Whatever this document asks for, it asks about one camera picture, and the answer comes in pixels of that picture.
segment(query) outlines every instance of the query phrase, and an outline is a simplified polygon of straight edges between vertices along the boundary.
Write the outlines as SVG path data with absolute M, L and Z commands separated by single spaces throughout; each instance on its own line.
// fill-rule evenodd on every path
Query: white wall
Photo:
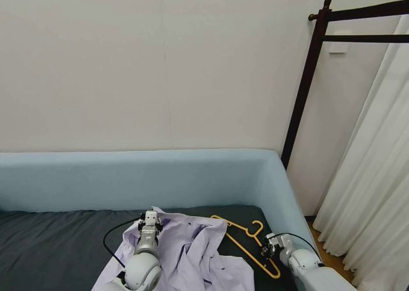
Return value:
M 392 0 L 334 0 L 333 9 Z M 323 0 L 0 0 L 0 151 L 281 151 Z M 396 19 L 334 29 L 390 33 Z M 384 45 L 324 51 L 289 176 L 313 214 Z

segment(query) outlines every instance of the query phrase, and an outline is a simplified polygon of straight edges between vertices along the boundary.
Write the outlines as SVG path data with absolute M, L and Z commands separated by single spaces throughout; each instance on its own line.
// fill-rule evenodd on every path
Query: orange clothes hanger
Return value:
M 225 220 L 225 221 L 227 222 L 228 226 L 234 226 L 234 227 L 237 227 L 237 228 L 239 228 L 239 229 L 245 231 L 245 234 L 246 234 L 248 237 L 253 238 L 253 239 L 257 242 L 257 244 L 258 244 L 259 247 L 262 247 L 262 246 L 263 246 L 263 245 L 261 244 L 261 242 L 259 241 L 259 239 L 257 238 L 257 235 L 258 235 L 258 234 L 263 230 L 263 228 L 264 228 L 264 225 L 263 225 L 262 222 L 260 222 L 260 221 L 253 221 L 252 224 L 258 224 L 258 225 L 259 225 L 259 228 L 258 228 L 258 230 L 257 230 L 255 233 L 249 233 L 249 229 L 248 229 L 248 228 L 243 227 L 243 226 L 241 226 L 241 225 L 239 225 L 239 224 L 236 224 L 236 223 L 234 223 L 234 222 L 232 222 L 232 221 L 228 221 L 227 219 L 224 219 L 223 217 L 213 215 L 213 216 L 211 216 L 211 218 L 212 218 L 212 219 L 223 219 L 223 220 Z M 278 279 L 278 278 L 280 278 L 281 272 L 280 272 L 279 268 L 276 266 L 276 264 L 274 263 L 273 260 L 271 260 L 270 258 L 268 259 L 268 260 L 270 261 L 270 263 L 272 264 L 272 266 L 274 267 L 274 269 L 275 269 L 275 271 L 277 272 L 277 274 L 271 273 L 271 272 L 266 268 L 266 265 L 265 265 L 265 264 L 263 265 L 260 261 L 258 261 L 258 260 L 256 259 L 256 257 L 254 257 L 252 254 L 250 254 L 250 252 L 248 252 L 248 251 L 247 251 L 239 242 L 237 242 L 237 240 L 236 240 L 235 238 L 233 238 L 228 232 L 226 232 L 226 235 L 228 236 L 228 238 L 229 238 L 230 240 L 233 241 L 234 244 L 236 244 L 244 253 L 246 253 L 246 255 L 249 256 L 259 267 L 261 267 L 261 268 L 263 269 L 263 271 L 265 271 L 271 278 L 273 278 L 273 279 Z

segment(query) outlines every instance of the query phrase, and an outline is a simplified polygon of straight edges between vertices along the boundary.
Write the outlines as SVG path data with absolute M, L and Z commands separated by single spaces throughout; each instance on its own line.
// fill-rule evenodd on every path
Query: hanger hook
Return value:
M 263 225 L 263 223 L 262 222 L 260 222 L 260 221 L 253 221 L 253 222 L 251 222 L 252 224 L 258 224 L 259 225 L 259 228 L 257 229 L 257 231 L 255 232 L 255 233 L 253 233 L 253 234 L 251 234 L 251 233 L 249 233 L 249 230 L 248 229 L 246 229 L 246 234 L 249 236 L 249 237 L 252 237 L 252 238 L 254 238 L 254 237 L 257 237 L 257 235 L 263 230 L 263 228 L 264 228 L 264 225 Z

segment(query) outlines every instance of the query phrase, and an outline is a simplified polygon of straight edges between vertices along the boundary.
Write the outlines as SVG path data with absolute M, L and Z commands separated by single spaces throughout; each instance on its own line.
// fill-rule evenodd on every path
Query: lavender shirt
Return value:
M 253 291 L 254 276 L 243 258 L 220 256 L 217 248 L 226 232 L 221 219 L 159 213 L 164 227 L 158 236 L 158 259 L 162 276 L 155 291 Z M 115 252 L 122 262 L 134 254 L 139 237 L 137 223 L 123 233 L 123 242 Z M 99 291 L 122 271 L 112 258 L 97 279 L 92 291 Z

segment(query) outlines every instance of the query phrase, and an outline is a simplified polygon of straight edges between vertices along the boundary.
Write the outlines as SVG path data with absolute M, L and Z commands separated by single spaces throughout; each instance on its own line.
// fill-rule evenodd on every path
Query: light blue bed frame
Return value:
M 275 151 L 0 153 L 1 211 L 152 205 L 254 205 L 275 233 L 295 233 L 314 243 Z

